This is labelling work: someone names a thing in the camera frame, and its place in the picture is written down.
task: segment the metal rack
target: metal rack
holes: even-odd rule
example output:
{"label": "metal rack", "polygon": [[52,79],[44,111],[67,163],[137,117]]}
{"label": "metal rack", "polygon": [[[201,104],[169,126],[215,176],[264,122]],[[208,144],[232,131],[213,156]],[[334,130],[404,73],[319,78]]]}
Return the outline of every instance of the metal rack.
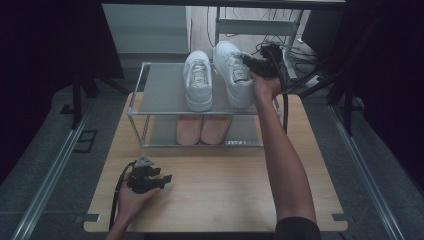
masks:
{"label": "metal rack", "polygon": [[297,81],[297,75],[290,61],[290,52],[296,39],[303,10],[299,11],[296,19],[291,21],[246,20],[246,19],[221,19],[220,7],[216,8],[215,45],[219,42],[219,34],[246,34],[246,35],[275,35],[289,36],[284,44],[283,62],[291,81]]}
{"label": "metal rack", "polygon": [[[212,69],[213,105],[209,111],[192,112],[186,105],[183,84],[183,63],[154,63],[142,65],[133,97],[128,108],[128,118],[141,147],[182,147],[176,142],[178,116],[182,114],[232,115],[232,123],[224,141],[218,145],[208,145],[199,141],[192,146],[203,147],[262,147],[262,139],[256,127],[257,111],[255,106],[234,108],[227,97],[225,81]],[[135,107],[143,76],[147,75],[146,85],[139,107]],[[277,113],[281,116],[280,106],[274,101]],[[136,116],[146,116],[142,133],[134,122]]]}

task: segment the black sleeve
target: black sleeve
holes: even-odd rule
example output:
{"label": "black sleeve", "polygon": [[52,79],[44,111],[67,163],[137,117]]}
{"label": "black sleeve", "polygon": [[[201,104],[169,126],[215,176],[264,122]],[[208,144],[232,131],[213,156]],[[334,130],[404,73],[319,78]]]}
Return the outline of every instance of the black sleeve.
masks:
{"label": "black sleeve", "polygon": [[303,217],[289,217],[278,221],[274,240],[321,240],[316,223]]}

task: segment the slipper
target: slipper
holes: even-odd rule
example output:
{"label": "slipper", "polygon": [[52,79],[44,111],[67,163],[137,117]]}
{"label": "slipper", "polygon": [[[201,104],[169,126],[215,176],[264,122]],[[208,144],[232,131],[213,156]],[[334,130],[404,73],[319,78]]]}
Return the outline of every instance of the slipper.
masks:
{"label": "slipper", "polygon": [[207,144],[220,144],[227,135],[232,119],[232,115],[208,115],[200,139]]}
{"label": "slipper", "polygon": [[203,115],[180,115],[177,123],[177,143],[194,145],[199,141]]}

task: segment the glass display stand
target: glass display stand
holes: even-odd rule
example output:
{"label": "glass display stand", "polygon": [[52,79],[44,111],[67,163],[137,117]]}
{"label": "glass display stand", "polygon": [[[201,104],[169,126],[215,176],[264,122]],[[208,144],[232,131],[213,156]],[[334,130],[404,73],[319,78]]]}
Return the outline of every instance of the glass display stand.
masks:
{"label": "glass display stand", "polygon": [[[200,114],[204,116],[204,120],[208,115],[233,116],[222,143],[209,145],[199,141],[191,146],[263,146],[262,139],[258,134],[258,127],[256,127],[257,111],[255,106],[242,109],[232,107],[228,101],[225,81],[216,73],[213,64],[211,64],[212,108],[205,112],[190,111],[186,103],[183,69],[183,63],[143,63],[127,112],[141,147],[183,147],[176,141],[178,118],[183,114]],[[146,85],[141,103],[139,103],[139,107],[135,108],[136,95],[139,94],[143,78],[146,79]],[[274,103],[278,115],[281,116],[278,102],[275,100]],[[141,135],[134,122],[134,117],[137,115],[146,116]]]}

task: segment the white sneaker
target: white sneaker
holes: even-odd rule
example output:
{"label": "white sneaker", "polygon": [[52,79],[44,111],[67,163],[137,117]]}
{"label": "white sneaker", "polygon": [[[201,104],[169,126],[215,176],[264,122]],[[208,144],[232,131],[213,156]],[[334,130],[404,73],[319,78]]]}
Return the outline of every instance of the white sneaker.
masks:
{"label": "white sneaker", "polygon": [[212,107],[212,77],[208,55],[194,51],[186,59],[183,71],[187,106],[191,111],[203,112]]}
{"label": "white sneaker", "polygon": [[236,108],[247,108],[255,102],[255,91],[253,79],[241,56],[240,50],[229,41],[221,41],[213,49],[213,63],[225,80],[230,104]]}

